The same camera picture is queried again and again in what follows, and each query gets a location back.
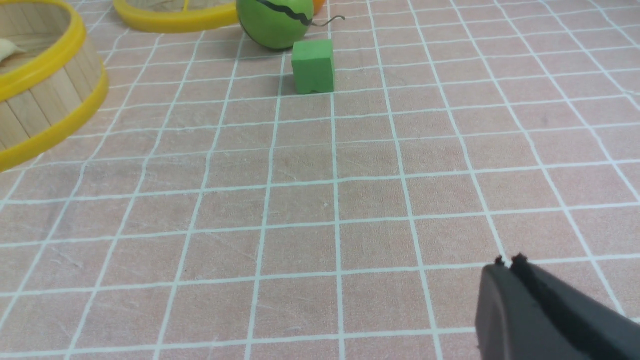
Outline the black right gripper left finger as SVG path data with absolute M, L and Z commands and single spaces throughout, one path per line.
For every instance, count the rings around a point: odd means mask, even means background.
M 481 272 L 475 315 L 483 360 L 592 360 L 592 333 L 566 296 L 574 291 L 548 271 L 502 256 Z

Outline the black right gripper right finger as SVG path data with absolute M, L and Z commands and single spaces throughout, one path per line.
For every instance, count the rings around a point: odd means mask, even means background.
M 586 360 L 638 360 L 639 324 L 529 262 L 519 253 L 510 272 L 546 318 Z

